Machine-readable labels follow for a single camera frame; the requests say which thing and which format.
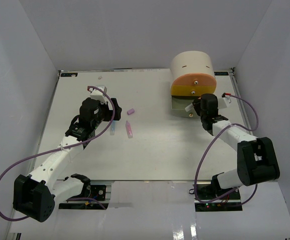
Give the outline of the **grey bottom drawer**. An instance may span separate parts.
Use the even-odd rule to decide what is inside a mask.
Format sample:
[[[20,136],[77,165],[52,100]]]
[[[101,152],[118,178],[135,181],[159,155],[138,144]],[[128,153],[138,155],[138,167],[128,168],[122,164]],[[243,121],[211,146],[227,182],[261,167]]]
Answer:
[[[192,104],[196,99],[198,99],[197,96],[171,96],[170,113],[179,118],[197,119],[198,115],[193,108],[186,111],[186,107]]]

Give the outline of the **yellow drawer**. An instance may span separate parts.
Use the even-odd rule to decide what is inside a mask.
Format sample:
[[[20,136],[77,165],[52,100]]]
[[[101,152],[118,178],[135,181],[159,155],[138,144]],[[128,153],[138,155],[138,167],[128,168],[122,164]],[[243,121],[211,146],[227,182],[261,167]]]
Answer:
[[[170,94],[172,96],[189,97],[189,96],[201,96],[203,94],[213,94],[216,90],[216,86],[190,86],[190,85],[172,85],[170,88]]]

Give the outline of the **orange top drawer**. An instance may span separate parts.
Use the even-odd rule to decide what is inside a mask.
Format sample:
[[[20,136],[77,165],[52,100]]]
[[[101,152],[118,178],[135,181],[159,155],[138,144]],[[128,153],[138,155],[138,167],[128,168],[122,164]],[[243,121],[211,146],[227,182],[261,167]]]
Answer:
[[[188,73],[177,77],[173,86],[216,86],[216,78],[205,73]]]

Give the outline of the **orange highlighter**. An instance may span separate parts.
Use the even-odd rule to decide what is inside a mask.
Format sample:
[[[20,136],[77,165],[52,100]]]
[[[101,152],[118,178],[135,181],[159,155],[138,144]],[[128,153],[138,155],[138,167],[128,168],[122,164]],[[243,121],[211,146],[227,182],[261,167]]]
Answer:
[[[189,112],[194,108],[193,104],[189,104],[188,106],[185,107],[185,111]]]

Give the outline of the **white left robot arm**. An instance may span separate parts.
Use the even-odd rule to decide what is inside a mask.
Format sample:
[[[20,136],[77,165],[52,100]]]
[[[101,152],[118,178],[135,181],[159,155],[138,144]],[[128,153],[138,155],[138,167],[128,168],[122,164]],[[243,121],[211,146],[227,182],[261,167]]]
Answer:
[[[84,175],[74,173],[59,182],[59,176],[65,168],[95,137],[95,131],[102,122],[118,121],[122,108],[117,99],[111,99],[113,109],[107,103],[86,98],[65,132],[60,151],[52,153],[39,167],[27,176],[19,175],[14,181],[13,208],[38,221],[46,221],[52,214],[56,201],[70,198],[84,200],[90,196],[91,180]]]

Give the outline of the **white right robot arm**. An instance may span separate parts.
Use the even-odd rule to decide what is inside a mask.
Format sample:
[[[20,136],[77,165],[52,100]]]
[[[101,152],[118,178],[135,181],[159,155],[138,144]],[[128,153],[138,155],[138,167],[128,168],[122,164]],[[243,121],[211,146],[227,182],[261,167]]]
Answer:
[[[200,117],[203,129],[214,137],[211,142],[220,139],[236,151],[236,168],[216,174],[211,179],[210,192],[218,200],[241,186],[277,180],[281,175],[272,140],[252,135],[252,129],[232,123],[219,113],[233,98],[230,93],[224,93],[220,98],[206,93],[190,105]]]

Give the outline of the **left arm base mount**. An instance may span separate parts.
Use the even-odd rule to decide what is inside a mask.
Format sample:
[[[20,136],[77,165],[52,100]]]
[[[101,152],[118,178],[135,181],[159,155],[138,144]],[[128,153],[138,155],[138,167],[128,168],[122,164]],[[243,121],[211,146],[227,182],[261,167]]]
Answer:
[[[58,205],[60,210],[106,210],[111,198],[110,185],[91,184],[86,188],[84,195],[73,196],[83,200],[65,201]]]

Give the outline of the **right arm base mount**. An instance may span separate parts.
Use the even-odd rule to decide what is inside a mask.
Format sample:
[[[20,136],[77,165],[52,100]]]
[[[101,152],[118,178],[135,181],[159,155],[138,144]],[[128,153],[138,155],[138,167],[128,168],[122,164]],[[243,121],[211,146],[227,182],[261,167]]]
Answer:
[[[194,201],[194,207],[196,213],[213,213],[213,212],[240,212],[243,210],[241,206],[242,200],[239,190],[236,190],[230,194],[224,195],[229,189],[214,191],[212,185],[198,183],[197,195],[200,201]],[[208,203],[208,201],[224,195],[222,198],[216,201]]]

